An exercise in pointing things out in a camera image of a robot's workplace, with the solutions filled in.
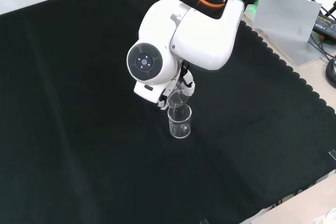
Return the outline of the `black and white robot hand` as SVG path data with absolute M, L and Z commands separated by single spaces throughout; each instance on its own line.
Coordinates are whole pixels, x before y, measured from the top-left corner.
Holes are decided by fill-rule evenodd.
M 181 107 L 195 90 L 195 82 L 189 67 L 189 62 L 182 60 L 172 80 L 159 85 L 147 85 L 137 81 L 134 92 L 145 100 L 157 104 L 161 110 Z

